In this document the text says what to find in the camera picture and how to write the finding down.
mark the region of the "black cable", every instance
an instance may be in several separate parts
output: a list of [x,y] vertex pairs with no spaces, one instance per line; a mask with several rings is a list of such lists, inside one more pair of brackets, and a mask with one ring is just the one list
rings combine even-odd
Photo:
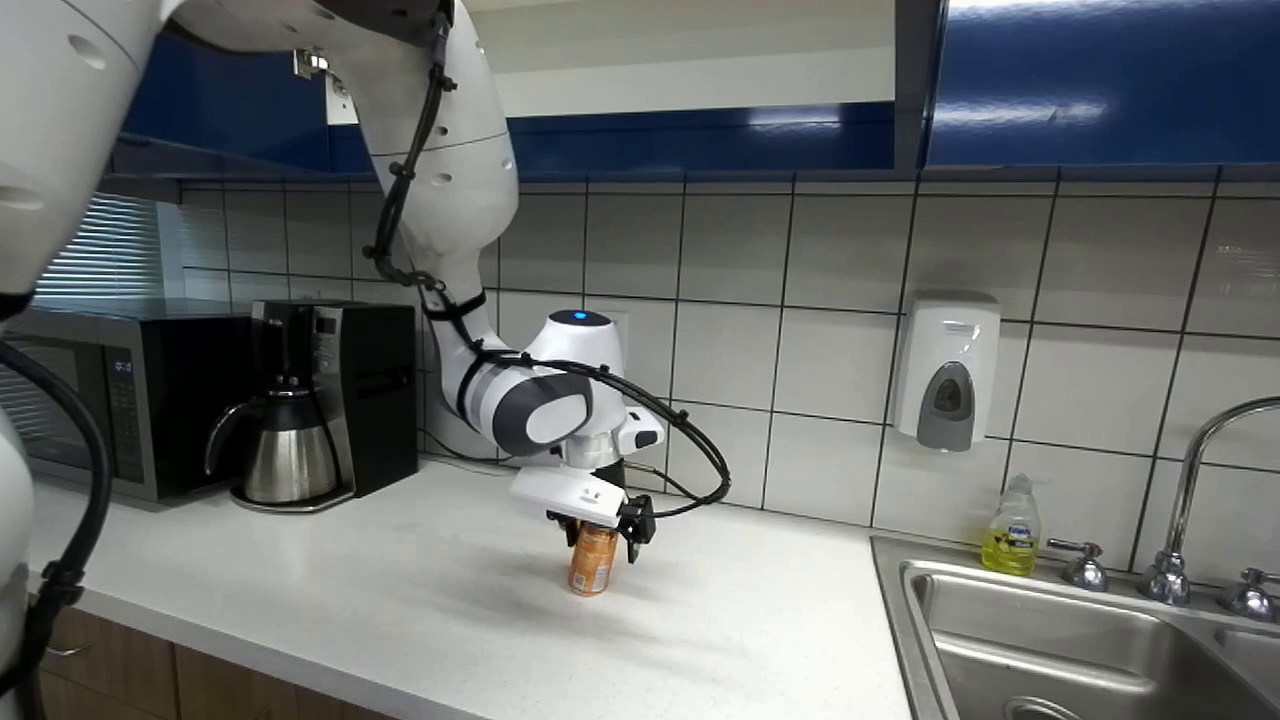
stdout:
[[423,106],[416,117],[416,127],[413,127],[413,138],[408,138],[408,153],[398,165],[392,165],[392,188],[383,194],[383,209],[378,209],[378,221],[377,221],[377,240],[372,246],[364,252],[377,273],[392,284],[435,284],[435,274],[423,274],[423,273],[405,273],[392,263],[392,240],[398,230],[398,214],[405,214],[405,205],[408,205],[408,188],[416,180],[416,159],[423,155],[433,133],[435,133],[435,117],[438,117],[438,100],[445,91],[452,91],[456,84],[449,81],[445,72],[445,57],[449,57],[449,33],[452,33],[452,0],[438,4],[435,13],[435,49],[433,49],[433,81],[429,81],[429,97],[423,97]]
[[573,360],[530,360],[530,356],[519,356],[519,360],[490,360],[501,367],[556,367],[556,371],[566,371],[566,375],[589,375],[627,401],[635,401],[640,409],[649,409],[650,414],[659,414],[669,429],[676,429],[695,452],[705,452],[705,459],[717,467],[720,484],[706,491],[706,496],[695,496],[681,484],[681,496],[689,496],[689,503],[681,506],[669,506],[669,513],[650,513],[659,518],[669,516],[682,516],[682,513],[695,513],[695,506],[706,506],[706,503],[720,503],[731,487],[731,467],[728,459],[720,456],[720,448],[713,442],[713,434],[705,434],[689,412],[676,412],[672,403],[656,401],[650,390],[644,390],[640,385],[623,378],[623,375],[610,375],[609,367],[590,367],[590,362],[573,362]]
[[24,643],[11,659],[11,666],[5,666],[5,676],[0,676],[0,697],[8,697],[40,666],[57,614],[80,601],[82,565],[86,565],[86,556],[102,530],[106,506],[112,506],[112,467],[106,467],[102,431],[97,429],[91,412],[80,403],[80,394],[60,375],[40,367],[32,356],[11,349],[8,340],[0,340],[0,362],[11,367],[15,375],[24,375],[27,385],[34,385],[51,403],[60,403],[86,448],[86,503],[82,503],[82,516],[80,516],[64,556],[42,568],[42,582],[27,609],[27,618],[24,618]]

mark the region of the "upper cabinet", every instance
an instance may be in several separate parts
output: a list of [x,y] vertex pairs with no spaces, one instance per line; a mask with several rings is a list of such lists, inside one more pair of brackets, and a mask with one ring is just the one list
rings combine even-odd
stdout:
[[949,0],[926,165],[1280,159],[1276,0]]
[[508,117],[890,105],[894,0],[469,0]]
[[[523,177],[1280,159],[1280,0],[472,0]],[[366,177],[285,52],[154,42],[137,177]]]
[[[523,177],[890,166],[894,0],[472,0]],[[293,61],[163,33],[117,177],[366,177]]]

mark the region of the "kitchen counter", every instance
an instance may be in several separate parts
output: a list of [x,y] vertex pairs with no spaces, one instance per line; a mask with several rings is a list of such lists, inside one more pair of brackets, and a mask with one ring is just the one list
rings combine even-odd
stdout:
[[[579,601],[508,484],[429,459],[325,516],[117,503],[80,609],[387,714],[907,714],[864,530],[706,506]],[[80,503],[40,484],[32,568]]]

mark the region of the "backsplash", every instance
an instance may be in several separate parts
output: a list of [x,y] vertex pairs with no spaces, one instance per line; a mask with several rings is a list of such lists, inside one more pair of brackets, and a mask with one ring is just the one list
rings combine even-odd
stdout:
[[[168,289],[413,300],[360,260],[377,205],[186,188],[161,211]],[[1046,537],[1143,568],[1187,434],[1280,390],[1280,182],[1247,177],[530,182],[484,274],[508,342],[564,305],[617,316],[627,375],[731,459],[731,503],[933,538],[971,538],[1026,472]],[[933,289],[1002,309],[993,431],[951,456],[889,429],[898,309]],[[1191,577],[1280,565],[1276,442],[1276,414],[1210,442]],[[713,480],[681,438],[644,459]]]

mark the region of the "coffee maker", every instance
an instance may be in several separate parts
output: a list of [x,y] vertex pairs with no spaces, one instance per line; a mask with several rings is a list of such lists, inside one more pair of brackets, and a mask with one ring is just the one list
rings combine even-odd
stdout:
[[366,496],[416,472],[416,310],[408,305],[316,309],[316,390],[341,480]]
[[405,305],[253,309],[254,401],[208,438],[208,467],[240,419],[260,419],[236,498],[325,513],[416,472],[416,310]]
[[[316,390],[316,309],[254,305],[253,310],[253,367],[254,394],[232,403],[202,448],[202,474],[214,474],[225,456],[246,456],[232,472],[232,496],[267,513],[316,513],[343,496],[334,438]],[[246,452],[225,452],[240,429],[254,429]]]

